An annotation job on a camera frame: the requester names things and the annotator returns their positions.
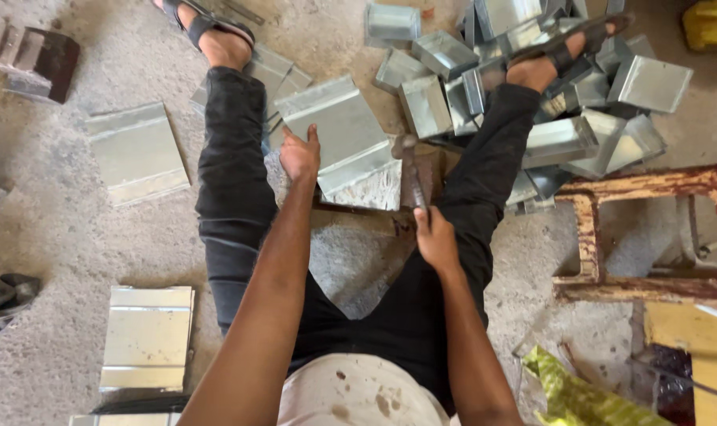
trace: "sandal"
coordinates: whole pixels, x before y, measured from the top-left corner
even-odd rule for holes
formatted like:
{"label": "sandal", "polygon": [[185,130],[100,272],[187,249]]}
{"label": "sandal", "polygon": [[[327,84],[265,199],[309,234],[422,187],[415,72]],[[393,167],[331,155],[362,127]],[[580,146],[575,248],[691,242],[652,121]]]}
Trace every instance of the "sandal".
{"label": "sandal", "polygon": [[[193,19],[190,28],[185,28],[182,21],[180,21],[178,10],[181,3],[185,3],[198,12],[198,16]],[[233,19],[219,17],[193,0],[164,0],[164,12],[172,24],[177,25],[180,30],[187,32],[187,36],[197,50],[201,50],[200,46],[198,46],[198,41],[201,39],[203,33],[208,30],[219,30],[240,36],[250,45],[251,50],[253,50],[256,44],[255,35],[253,35],[250,28]]]}
{"label": "sandal", "polygon": [[[582,54],[595,54],[600,52],[601,46],[607,38],[621,33],[633,22],[633,15],[622,13],[603,16],[581,23],[569,30],[569,32],[554,37],[546,43],[528,46],[514,53],[511,61],[508,63],[508,67],[513,67],[518,63],[529,61],[530,59],[547,56],[553,63],[556,71],[558,71],[558,77],[565,77],[576,61],[576,59],[572,59],[571,53],[569,53],[569,48],[566,46],[566,39],[577,33],[585,34],[585,47],[582,49],[580,55],[577,56],[577,59],[579,59]],[[612,34],[608,33],[605,24],[614,24],[616,26]]]}

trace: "white shirt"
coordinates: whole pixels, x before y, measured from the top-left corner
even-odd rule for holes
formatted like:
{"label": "white shirt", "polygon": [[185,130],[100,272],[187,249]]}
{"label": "white shirt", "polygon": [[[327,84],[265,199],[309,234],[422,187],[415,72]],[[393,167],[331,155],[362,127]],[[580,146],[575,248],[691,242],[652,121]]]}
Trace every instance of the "white shirt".
{"label": "white shirt", "polygon": [[285,381],[277,424],[448,426],[450,418],[398,365],[374,355],[333,353]]}

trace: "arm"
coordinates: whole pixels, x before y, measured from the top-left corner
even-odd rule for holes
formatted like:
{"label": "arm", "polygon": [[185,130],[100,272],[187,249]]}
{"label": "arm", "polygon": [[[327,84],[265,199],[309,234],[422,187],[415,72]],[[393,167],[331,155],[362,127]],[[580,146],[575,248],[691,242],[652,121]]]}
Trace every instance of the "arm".
{"label": "arm", "polygon": [[448,377],[463,426],[524,426],[503,369],[474,306],[464,269],[458,261],[453,225],[436,208],[414,210],[424,260],[442,284],[448,334]]}
{"label": "arm", "polygon": [[309,217],[319,170],[316,126],[308,143],[285,131],[279,154],[292,186],[261,247],[227,338],[193,392],[179,426],[276,424],[303,312]]}

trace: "man's right hand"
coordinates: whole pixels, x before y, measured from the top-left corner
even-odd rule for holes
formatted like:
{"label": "man's right hand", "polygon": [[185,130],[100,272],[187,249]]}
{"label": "man's right hand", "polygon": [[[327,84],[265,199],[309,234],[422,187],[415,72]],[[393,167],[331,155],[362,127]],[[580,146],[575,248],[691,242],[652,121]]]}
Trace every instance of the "man's right hand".
{"label": "man's right hand", "polygon": [[311,179],[316,181],[316,175],[319,173],[319,165],[321,157],[321,145],[319,145],[319,137],[316,134],[316,124],[312,124],[308,128],[308,142],[296,135],[285,126],[285,142],[279,150],[279,162],[285,169],[287,175],[293,182],[300,179]]}
{"label": "man's right hand", "polygon": [[455,229],[438,208],[430,206],[429,212],[415,208],[414,217],[417,225],[416,239],[424,260],[435,268],[438,275],[460,269]]}

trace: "dirt stain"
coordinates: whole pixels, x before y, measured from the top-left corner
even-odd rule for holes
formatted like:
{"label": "dirt stain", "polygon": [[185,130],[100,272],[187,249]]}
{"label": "dirt stain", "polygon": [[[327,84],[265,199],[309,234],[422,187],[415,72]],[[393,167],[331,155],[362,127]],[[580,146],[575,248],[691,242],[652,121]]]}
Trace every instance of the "dirt stain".
{"label": "dirt stain", "polygon": [[376,398],[374,399],[376,401],[376,406],[380,409],[380,412],[385,417],[390,417],[390,404],[387,402],[384,396],[380,395],[379,393],[376,394]]}
{"label": "dirt stain", "polygon": [[350,421],[351,412],[344,405],[332,405],[332,415],[343,423],[352,424]]}

